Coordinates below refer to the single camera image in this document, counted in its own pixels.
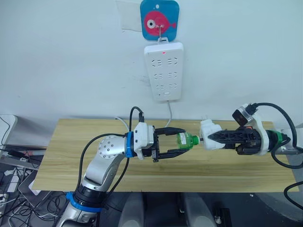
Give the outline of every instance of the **pink fish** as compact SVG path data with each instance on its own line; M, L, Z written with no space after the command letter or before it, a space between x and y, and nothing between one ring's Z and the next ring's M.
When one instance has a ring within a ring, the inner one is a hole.
M171 24L163 13L158 11L149 12L144 18L144 27L147 33L159 36L159 26L161 26L161 33L163 34L170 26L176 28L177 24Z

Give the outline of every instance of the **fish sign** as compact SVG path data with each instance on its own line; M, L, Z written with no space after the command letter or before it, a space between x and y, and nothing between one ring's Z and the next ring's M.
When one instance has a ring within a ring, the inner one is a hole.
M140 5L143 37L157 41L160 36L173 41L177 35L179 5L173 0L144 0Z

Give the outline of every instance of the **bottle cap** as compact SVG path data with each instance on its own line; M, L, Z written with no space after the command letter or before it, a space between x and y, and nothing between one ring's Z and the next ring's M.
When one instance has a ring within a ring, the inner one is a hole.
M193 143L194 143L194 145L199 144L199 143L200 143L200 139L199 139L199 137L197 137L197 136L193 136Z

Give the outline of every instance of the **white cable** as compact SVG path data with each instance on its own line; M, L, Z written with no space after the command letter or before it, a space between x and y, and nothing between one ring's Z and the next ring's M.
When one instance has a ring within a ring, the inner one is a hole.
M15 201L16 199L13 199L13 200L10 200L10 201L7 201L7 202L1 202L0 203L0 205L4 205L4 204L7 204L7 203L9 203L9 202L13 202L13 201Z
M167 124L164 126L165 128L169 125L169 123L171 122L171 119L172 119L172 112L171 112L171 107L170 107L169 101L167 101L167 105L169 106L170 118L169 118L169 121L167 122Z
M45 217L45 216L47 216L47 215L52 215L52 216L54 216L54 217L57 217L57 216L58 216L58 215L55 215L55 214L52 214L52 213L47 213L47 214L44 214L44 215L39 215L38 217L43 218L43 217Z
M127 131L129 130L127 123L126 123L122 118L120 118L120 117L115 117L115 119L120 120L120 121L125 125L126 130L127 130Z
M18 209L16 210L16 213L21 209L21 207L23 207L23 205L26 203L27 201L24 201L24 203L22 203L19 207L18 207ZM15 215L15 213L13 212L13 214L9 217L9 219L8 219L8 223L9 223L9 226L10 227L13 227L12 225L11 225L11 223L10 223L10 219L13 217Z

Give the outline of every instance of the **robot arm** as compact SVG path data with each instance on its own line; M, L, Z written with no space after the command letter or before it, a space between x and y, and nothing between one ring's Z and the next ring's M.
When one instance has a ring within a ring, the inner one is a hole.
M256 110L250 111L250 106L244 104L232 114L240 125L236 130L222 130L211 120L202 121L200 134L205 148L236 149L239 155L265 155L287 140L286 134L265 130L261 118Z
M124 137L107 136L98 146L97 153L86 169L80 186L74 193L69 192L64 213L56 226L78 226L79 223L91 225L101 211L107 198L107 191L113 182L121 161L137 156L139 159L152 156L153 161L175 157L188 150L168 150L160 153L158 136L185 132L179 128L155 129L152 125L139 122L134 131Z

